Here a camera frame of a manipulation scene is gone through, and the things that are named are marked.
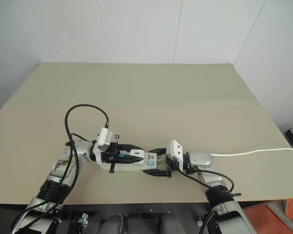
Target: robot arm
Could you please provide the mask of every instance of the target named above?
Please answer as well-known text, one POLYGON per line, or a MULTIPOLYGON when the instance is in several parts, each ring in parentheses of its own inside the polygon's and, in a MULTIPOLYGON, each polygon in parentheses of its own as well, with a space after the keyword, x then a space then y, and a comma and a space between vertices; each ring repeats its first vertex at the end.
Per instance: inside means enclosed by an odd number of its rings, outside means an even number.
MULTIPOLYGON (((210 203, 210 214, 204 218, 200 233, 207 226, 209 233, 222 234, 255 234, 256 231, 245 216, 238 202, 233 197, 241 194, 231 194, 233 184, 228 190, 221 174, 217 172, 213 156, 207 152, 183 154, 182 146, 172 140, 166 148, 166 163, 168 171, 186 171, 186 174, 199 172, 199 180, 206 185, 206 197, 210 203)), ((158 176, 159 171, 146 170, 145 173, 158 176)))
MULTIPOLYGON (((101 168, 114 173, 114 170, 142 171, 156 167, 156 154, 146 153, 134 145, 118 144, 118 135, 114 135, 105 126, 101 129, 95 141, 87 141, 75 137, 73 143, 76 149, 76 158, 72 157, 73 149, 68 142, 63 155, 52 165, 46 181, 41 186, 38 195, 30 201, 13 224, 12 234, 26 233, 48 234, 57 229, 60 220, 57 218, 63 208, 63 201, 71 190, 76 178, 76 169, 81 172, 86 162, 96 162, 101 168), (44 215, 38 222, 26 227, 33 220, 44 215)), ((77 223, 78 230, 85 222, 77 223)))

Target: table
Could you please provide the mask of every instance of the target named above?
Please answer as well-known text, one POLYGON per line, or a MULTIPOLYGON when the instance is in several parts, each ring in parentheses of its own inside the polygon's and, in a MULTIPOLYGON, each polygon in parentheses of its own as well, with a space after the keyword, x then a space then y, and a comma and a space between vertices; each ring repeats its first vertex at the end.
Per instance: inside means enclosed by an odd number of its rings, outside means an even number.
MULTIPOLYGON (((231 64, 41 63, 0 110, 0 203, 27 204, 61 155, 69 107, 103 108, 120 143, 145 150, 177 140, 189 152, 289 147, 231 64)), ((100 112, 72 112, 72 132, 94 139, 100 112)), ((293 152, 215 157, 238 201, 293 197, 293 152)), ((206 202, 204 188, 172 178, 84 166, 65 204, 206 202)))

